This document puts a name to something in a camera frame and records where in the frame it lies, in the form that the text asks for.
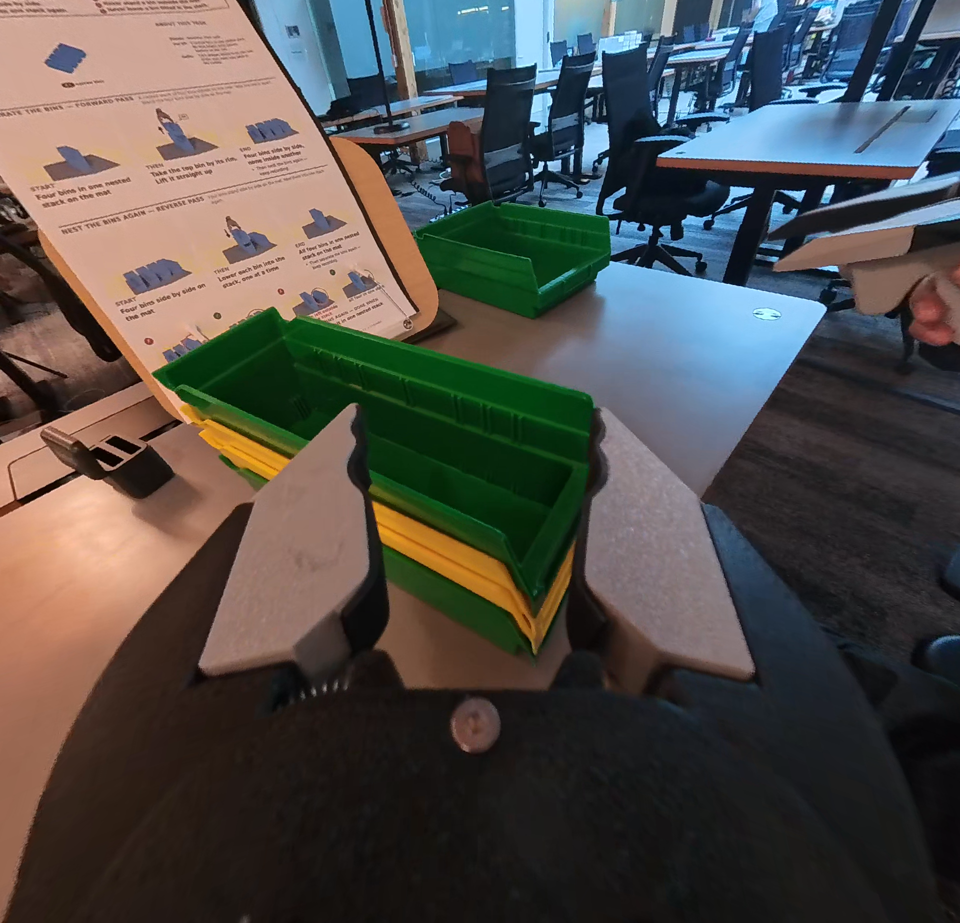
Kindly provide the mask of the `green plastic bin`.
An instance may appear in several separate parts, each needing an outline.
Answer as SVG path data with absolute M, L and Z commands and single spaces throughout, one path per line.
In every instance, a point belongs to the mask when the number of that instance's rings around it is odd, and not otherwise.
M 535 318 L 579 293 L 611 260 L 606 217 L 485 202 L 414 231 L 440 290 Z
M 275 309 L 153 375 L 286 457 L 358 405 L 371 497 L 500 561 L 540 608 L 586 489 L 589 394 Z
M 358 453 L 303 453 L 252 505 L 199 657 L 210 677 L 282 663 L 320 677 L 373 646 L 389 616 L 378 600 L 383 575 L 461 625 L 514 650 L 508 613 L 479 590 L 499 590 L 450 557 L 452 542 L 426 543 L 430 528 L 374 506 L 354 479 Z
M 417 239 L 440 290 L 537 318 L 582 292 L 610 262 L 608 242 L 574 244 L 508 234 L 493 243 Z

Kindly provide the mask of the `black plastic holder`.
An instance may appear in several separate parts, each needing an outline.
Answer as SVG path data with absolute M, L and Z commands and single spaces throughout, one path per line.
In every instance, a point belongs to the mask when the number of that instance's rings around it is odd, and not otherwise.
M 176 475 L 167 461 L 142 441 L 112 435 L 87 445 L 54 425 L 43 426 L 40 438 L 74 472 L 105 482 L 134 500 L 150 497 Z

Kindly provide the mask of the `metal stand base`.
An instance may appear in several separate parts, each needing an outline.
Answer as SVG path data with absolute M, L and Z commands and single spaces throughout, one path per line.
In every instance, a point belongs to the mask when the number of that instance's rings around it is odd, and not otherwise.
M 418 344 L 443 334 L 458 326 L 458 321 L 442 307 L 439 307 L 433 321 L 423 329 L 411 332 L 403 338 L 408 344 Z

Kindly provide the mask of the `yellow plastic bin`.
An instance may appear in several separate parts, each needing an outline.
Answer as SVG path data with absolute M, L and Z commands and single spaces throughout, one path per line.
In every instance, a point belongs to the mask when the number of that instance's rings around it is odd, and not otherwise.
M 390 581 L 509 654 L 538 656 L 570 587 L 570 545 L 537 608 L 510 570 L 382 503 L 373 504 Z
M 291 457 L 205 417 L 194 406 L 184 404 L 182 412 L 199 427 L 200 437 L 238 469 L 270 481 L 291 462 Z M 575 543 L 570 545 L 535 612 L 532 599 L 522 593 L 510 570 L 495 557 L 380 502 L 376 501 L 373 509 L 381 541 L 387 548 L 504 610 L 529 640 L 532 650 L 540 648 L 569 589 Z

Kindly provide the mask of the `printed instruction sheet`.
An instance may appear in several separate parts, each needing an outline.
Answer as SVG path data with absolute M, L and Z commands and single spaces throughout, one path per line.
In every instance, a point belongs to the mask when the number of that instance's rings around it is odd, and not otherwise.
M 2 0 L 2 178 L 154 371 L 277 309 L 418 309 L 237 0 Z

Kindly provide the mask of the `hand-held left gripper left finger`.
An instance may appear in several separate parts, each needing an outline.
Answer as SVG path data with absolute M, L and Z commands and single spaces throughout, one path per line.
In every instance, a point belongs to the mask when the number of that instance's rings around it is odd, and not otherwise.
M 206 678 L 291 666 L 329 682 L 387 627 L 362 409 L 348 404 L 258 493 L 198 660 Z

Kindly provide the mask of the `black metal frame post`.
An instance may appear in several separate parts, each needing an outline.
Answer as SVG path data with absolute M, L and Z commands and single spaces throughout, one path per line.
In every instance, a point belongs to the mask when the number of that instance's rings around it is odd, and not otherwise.
M 842 102 L 933 98 L 958 53 L 958 0 L 879 0 Z

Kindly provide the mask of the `white office desk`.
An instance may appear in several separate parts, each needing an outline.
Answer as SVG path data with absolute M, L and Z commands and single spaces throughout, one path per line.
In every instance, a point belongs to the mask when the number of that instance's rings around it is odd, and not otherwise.
M 957 99 L 770 104 L 658 155 L 661 169 L 754 190 L 723 282 L 747 283 L 778 190 L 913 176 L 958 117 Z

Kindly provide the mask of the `black office chair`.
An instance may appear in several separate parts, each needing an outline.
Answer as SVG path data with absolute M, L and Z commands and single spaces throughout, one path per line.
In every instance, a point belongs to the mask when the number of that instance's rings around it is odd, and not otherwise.
M 514 201 L 533 191 L 530 124 L 536 77 L 536 65 L 491 68 L 483 117 L 449 125 L 449 188 L 467 205 Z
M 545 127 L 530 139 L 532 163 L 541 166 L 539 172 L 534 174 L 534 182 L 540 184 L 537 196 L 539 208 L 546 208 L 545 190 L 551 182 L 573 189 L 577 198 L 583 196 L 579 176 L 552 171 L 549 165 L 557 162 L 566 164 L 582 157 L 584 106 L 594 62 L 595 52 L 589 51 L 562 58 Z
M 699 170 L 658 165 L 661 155 L 688 143 L 692 135 L 683 127 L 664 128 L 655 119 L 646 44 L 605 52 L 602 79 L 609 154 L 596 213 L 603 216 L 605 201 L 612 197 L 610 221 L 650 230 L 645 243 L 612 255 L 611 261 L 642 269 L 661 264 L 683 276 L 705 274 L 703 254 L 661 239 L 664 229 L 672 240 L 681 239 L 687 218 L 705 218 L 720 209 L 730 195 L 729 186 Z

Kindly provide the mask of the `person's right hand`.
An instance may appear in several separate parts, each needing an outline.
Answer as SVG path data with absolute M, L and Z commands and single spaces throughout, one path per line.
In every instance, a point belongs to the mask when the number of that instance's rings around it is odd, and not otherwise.
M 908 333 L 916 341 L 931 346 L 958 344 L 958 328 L 954 325 L 953 311 L 943 297 L 939 284 L 949 283 L 959 290 L 959 267 L 948 274 L 933 274 L 922 278 L 913 288 L 908 308 L 912 317 Z

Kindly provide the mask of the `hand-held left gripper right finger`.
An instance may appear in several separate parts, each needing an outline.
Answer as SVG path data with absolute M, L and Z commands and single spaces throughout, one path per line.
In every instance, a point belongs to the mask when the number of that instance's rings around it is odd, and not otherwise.
M 605 407 L 592 416 L 566 627 L 571 648 L 633 696 L 672 670 L 755 677 L 701 499 Z

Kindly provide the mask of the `wooden top desk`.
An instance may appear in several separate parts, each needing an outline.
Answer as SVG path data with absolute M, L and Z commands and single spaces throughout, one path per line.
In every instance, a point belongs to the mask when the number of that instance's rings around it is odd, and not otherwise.
M 470 123 L 483 116 L 477 97 L 437 93 L 372 106 L 358 113 L 320 119 L 329 137 L 348 140 L 364 149 L 374 161 L 387 157 L 400 168 L 414 168 L 426 157 L 419 147 L 438 139 L 440 154 L 447 153 L 448 131 L 453 123 Z

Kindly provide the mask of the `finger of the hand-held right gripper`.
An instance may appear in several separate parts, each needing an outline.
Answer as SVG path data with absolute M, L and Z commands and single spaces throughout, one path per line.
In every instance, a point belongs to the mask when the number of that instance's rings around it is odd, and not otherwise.
M 958 197 L 958 175 L 924 178 L 915 183 L 891 186 L 800 212 L 788 222 L 770 230 L 769 239 L 786 240 L 843 232 L 861 225 L 890 220 Z
M 840 233 L 810 238 L 783 256 L 776 272 L 856 265 L 958 245 L 959 203 L 944 201 Z

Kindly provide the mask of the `instruction sheet on wooden stand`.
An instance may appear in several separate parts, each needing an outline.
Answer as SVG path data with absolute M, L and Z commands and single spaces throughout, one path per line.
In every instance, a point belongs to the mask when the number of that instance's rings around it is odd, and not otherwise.
M 403 341 L 405 337 L 426 328 L 433 321 L 440 307 L 438 288 L 406 224 L 398 199 L 393 196 L 390 186 L 373 158 L 359 145 L 341 137 L 332 137 L 330 144 L 363 204 L 373 230 L 378 234 L 379 241 L 393 266 L 394 274 L 402 282 L 412 301 L 419 307 L 412 329 L 406 335 L 396 338 L 397 341 Z M 137 357 L 126 334 L 109 318 L 106 310 L 96 301 L 85 283 L 77 277 L 68 261 L 58 252 L 48 236 L 39 232 L 38 238 L 45 256 L 90 315 L 101 325 L 156 401 L 167 413 L 170 413 L 174 420 L 182 421 L 185 415 L 180 398 L 165 389 L 155 379 L 147 365 Z

